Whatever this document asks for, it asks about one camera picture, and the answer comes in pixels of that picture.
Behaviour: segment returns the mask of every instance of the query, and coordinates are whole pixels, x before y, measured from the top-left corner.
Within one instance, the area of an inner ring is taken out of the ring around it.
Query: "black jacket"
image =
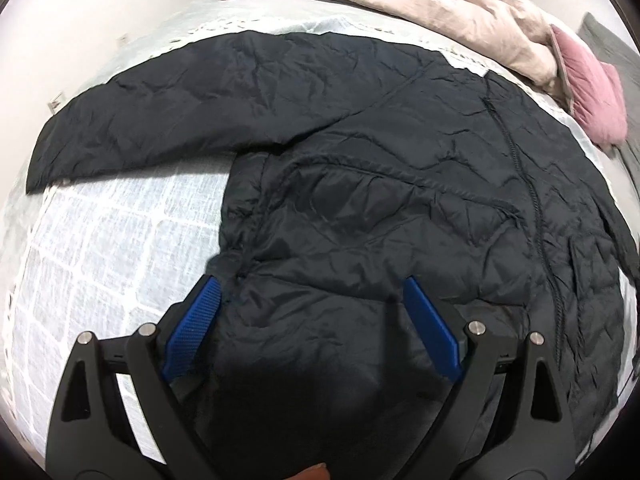
[[[637,285],[638,254],[570,131],[517,86],[405,44],[230,34],[72,100],[27,186],[224,150],[223,306],[184,405],[225,478],[396,472],[450,389],[401,305],[409,275],[495,333],[551,340],[588,442],[616,402],[618,266]]]

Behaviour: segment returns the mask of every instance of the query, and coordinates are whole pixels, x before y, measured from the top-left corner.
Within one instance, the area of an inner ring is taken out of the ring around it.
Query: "beige blanket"
[[[347,0],[434,30],[560,95],[542,11],[529,0]]]

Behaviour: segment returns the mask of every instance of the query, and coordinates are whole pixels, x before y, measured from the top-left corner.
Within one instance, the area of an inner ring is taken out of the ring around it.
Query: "mattress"
[[[127,45],[78,92],[151,57],[230,32],[339,32],[441,51],[455,67],[492,70],[526,91],[567,125],[586,156],[607,177],[612,195],[638,240],[640,205],[630,199],[628,175],[613,171],[575,121],[552,100],[507,69],[413,23],[323,0],[197,0],[145,38]],[[0,282],[4,359],[0,387],[8,417],[44,454],[52,402],[77,334],[127,335],[158,320],[182,300],[219,250],[220,208],[232,155],[182,161],[117,178],[54,186],[25,196],[26,167],[0,221]],[[622,206],[617,195],[624,197]],[[620,402],[590,445],[602,439],[631,391],[636,340],[635,291],[620,272],[625,298],[625,346]],[[126,378],[119,378],[141,450],[161,460]]]

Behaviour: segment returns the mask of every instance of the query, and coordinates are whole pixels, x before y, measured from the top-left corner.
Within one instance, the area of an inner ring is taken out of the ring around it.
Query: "bed sheet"
[[[577,123],[547,96],[496,62],[413,23],[323,0],[197,0],[116,56],[78,92],[151,57],[191,41],[241,30],[340,32],[439,50],[455,67],[493,70],[519,85],[566,124],[587,157],[604,172],[598,151]],[[4,210],[0,269],[11,275],[2,316],[6,358],[2,398],[26,438],[44,453],[52,400],[75,336],[133,332],[180,301],[218,251],[220,207],[232,156],[184,161],[117,178],[24,195],[24,173]],[[620,274],[625,296],[625,352],[619,396],[630,391],[635,352],[635,293]],[[120,378],[142,451],[161,459],[130,381]],[[610,417],[615,419],[616,412]],[[606,424],[590,448],[605,433]]]

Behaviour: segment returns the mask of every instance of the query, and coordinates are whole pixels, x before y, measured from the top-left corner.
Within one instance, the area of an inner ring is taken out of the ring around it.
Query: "blue gripper pad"
[[[404,280],[403,301],[436,371],[456,382],[462,377],[464,356],[460,355],[458,341],[415,278]]]
[[[220,307],[220,283],[209,278],[164,346],[162,375],[170,383],[184,375]]]

